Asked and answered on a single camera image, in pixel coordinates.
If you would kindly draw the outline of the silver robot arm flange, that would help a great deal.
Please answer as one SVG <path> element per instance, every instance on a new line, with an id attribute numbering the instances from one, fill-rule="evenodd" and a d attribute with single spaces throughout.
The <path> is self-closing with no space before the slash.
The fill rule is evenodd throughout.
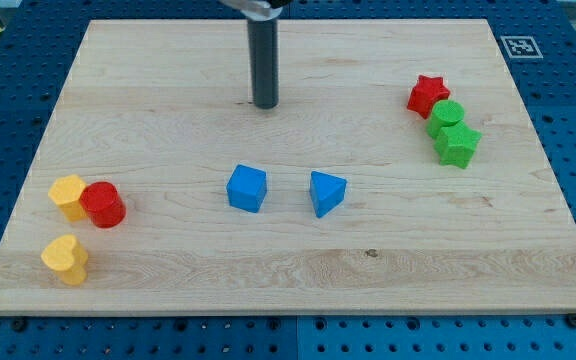
<path id="1" fill-rule="evenodd" d="M 277 18 L 292 0 L 219 0 L 222 4 L 240 11 L 253 21 L 268 21 Z"/>

